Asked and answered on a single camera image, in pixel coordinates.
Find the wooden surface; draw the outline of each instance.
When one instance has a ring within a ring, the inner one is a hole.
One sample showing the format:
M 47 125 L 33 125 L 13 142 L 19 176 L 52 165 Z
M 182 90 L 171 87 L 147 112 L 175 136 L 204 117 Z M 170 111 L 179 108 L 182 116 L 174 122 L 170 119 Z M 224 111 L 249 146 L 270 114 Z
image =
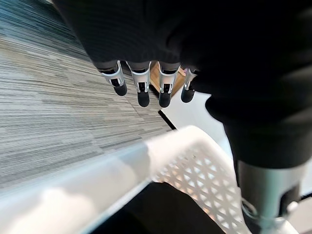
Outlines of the wooden surface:
M 158 100 L 119 97 L 52 6 L 0 8 L 0 189 L 171 129 Z
M 160 92 L 160 86 L 159 86 L 159 63 L 155 63 L 155 65 L 151 69 L 151 74 L 150 74 L 150 83 L 154 86 L 154 88 Z M 184 78 L 185 78 L 185 73 L 182 70 L 182 68 L 179 68 L 179 72 L 177 74 L 177 77 L 175 79 L 175 84 L 172 89 L 172 94 L 171 96 L 175 95 L 175 93 L 183 86 L 184 84 Z

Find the black cloth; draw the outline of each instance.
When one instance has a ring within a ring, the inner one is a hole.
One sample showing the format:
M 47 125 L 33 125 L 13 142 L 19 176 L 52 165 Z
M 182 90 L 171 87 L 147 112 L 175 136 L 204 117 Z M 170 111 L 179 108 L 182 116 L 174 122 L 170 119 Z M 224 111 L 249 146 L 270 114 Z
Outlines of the black cloth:
M 294 167 L 312 155 L 312 6 L 297 0 L 54 0 L 95 64 L 182 62 L 212 96 L 234 159 Z
M 187 194 L 150 183 L 92 234 L 224 234 Z

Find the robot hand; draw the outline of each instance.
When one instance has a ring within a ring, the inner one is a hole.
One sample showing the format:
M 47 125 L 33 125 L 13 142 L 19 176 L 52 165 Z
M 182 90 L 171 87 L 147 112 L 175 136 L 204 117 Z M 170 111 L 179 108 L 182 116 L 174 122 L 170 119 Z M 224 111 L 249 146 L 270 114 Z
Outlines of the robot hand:
M 150 61 L 160 61 L 162 107 L 179 65 L 188 67 L 182 100 L 211 94 L 206 108 L 229 138 L 246 224 L 265 233 L 287 218 L 312 155 L 309 1 L 53 2 L 118 95 L 127 91 L 119 60 L 141 106 Z

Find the white plastic basket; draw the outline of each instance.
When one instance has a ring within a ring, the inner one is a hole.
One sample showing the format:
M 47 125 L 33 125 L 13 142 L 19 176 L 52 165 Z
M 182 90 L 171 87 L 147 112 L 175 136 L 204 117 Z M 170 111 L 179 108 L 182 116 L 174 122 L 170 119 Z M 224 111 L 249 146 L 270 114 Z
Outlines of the white plastic basket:
M 232 160 L 194 126 L 1 194 L 0 233 L 88 233 L 152 180 L 166 181 L 189 194 L 226 233 L 249 233 Z M 297 233 L 289 223 L 280 231 Z

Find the robotic finger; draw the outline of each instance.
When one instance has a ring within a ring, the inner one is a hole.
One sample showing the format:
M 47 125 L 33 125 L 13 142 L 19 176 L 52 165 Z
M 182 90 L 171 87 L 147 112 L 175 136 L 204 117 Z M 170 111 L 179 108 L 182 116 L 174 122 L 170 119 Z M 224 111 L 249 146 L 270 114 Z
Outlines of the robotic finger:
M 100 63 L 97 65 L 97 69 L 105 77 L 106 81 L 114 87 L 115 92 L 119 96 L 126 95 L 127 85 L 123 77 L 119 60 Z
M 167 107 L 170 104 L 172 88 L 176 81 L 176 76 L 180 63 L 159 62 L 159 104 Z
M 151 62 L 127 62 L 133 82 L 136 86 L 137 101 L 140 106 L 146 107 L 150 103 L 148 89 L 150 85 L 150 66 Z
M 185 103 L 192 101 L 194 97 L 195 90 L 191 86 L 192 80 L 196 77 L 196 71 L 192 71 L 191 69 L 187 69 L 184 86 L 181 93 L 181 100 Z

